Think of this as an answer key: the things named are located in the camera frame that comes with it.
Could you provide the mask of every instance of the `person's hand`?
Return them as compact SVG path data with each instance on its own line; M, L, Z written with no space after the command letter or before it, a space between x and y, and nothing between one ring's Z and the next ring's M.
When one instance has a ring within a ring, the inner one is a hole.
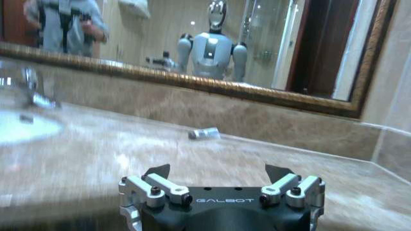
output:
M94 36L96 26L90 23L90 20L81 22L81 29L85 34Z
M38 22L31 22L31 25L35 29L41 29L41 24Z
M84 34L90 35L96 41L105 42L104 32L92 24L90 20L81 22Z

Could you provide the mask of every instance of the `chrome faucet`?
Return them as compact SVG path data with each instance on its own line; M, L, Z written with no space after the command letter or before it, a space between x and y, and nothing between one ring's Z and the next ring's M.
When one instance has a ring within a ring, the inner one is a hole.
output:
M53 109L59 108L61 104L55 100L43 95L42 77L35 71L27 67L21 69L19 77L0 76L0 89L17 89L25 93L31 105L37 107Z

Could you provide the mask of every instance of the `beige wall tile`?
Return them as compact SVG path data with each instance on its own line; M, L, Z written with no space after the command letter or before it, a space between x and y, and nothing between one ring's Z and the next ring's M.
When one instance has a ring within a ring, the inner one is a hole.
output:
M376 163L411 181L411 136L384 131Z
M392 104L386 126L411 132L411 52Z
M396 3L361 120L384 125L411 48L411 1Z

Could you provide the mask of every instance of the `ornate mirror frame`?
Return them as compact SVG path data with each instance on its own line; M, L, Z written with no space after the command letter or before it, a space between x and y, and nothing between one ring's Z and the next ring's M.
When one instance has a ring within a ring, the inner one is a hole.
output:
M49 53L35 48L3 42L0 42L0 56L77 70L92 71L113 77L166 84L261 103L357 119L361 114L394 3L396 0L378 0L376 3L376 10L369 26L366 41L356 71L354 85L348 102L248 86L236 82L168 73L146 67L108 60Z

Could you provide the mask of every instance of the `white sink basin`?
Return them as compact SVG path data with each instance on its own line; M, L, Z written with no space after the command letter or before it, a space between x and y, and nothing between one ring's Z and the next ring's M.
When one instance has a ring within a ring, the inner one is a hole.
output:
M61 129L57 121L39 115L0 110L0 145L45 139Z

